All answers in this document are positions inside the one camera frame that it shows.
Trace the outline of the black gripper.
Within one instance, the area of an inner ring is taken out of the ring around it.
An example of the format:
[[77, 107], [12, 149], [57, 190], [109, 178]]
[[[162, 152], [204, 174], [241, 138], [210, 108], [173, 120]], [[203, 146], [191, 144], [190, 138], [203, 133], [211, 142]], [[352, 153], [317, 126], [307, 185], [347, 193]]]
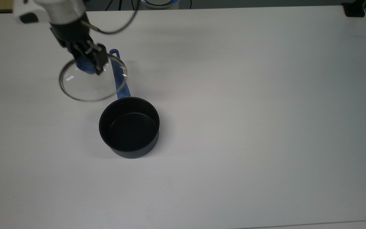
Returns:
[[91, 46], [90, 28], [78, 19], [67, 24], [50, 23], [50, 29], [60, 46], [72, 54], [76, 63], [89, 63], [86, 73], [100, 75], [108, 62], [106, 47], [100, 43]]

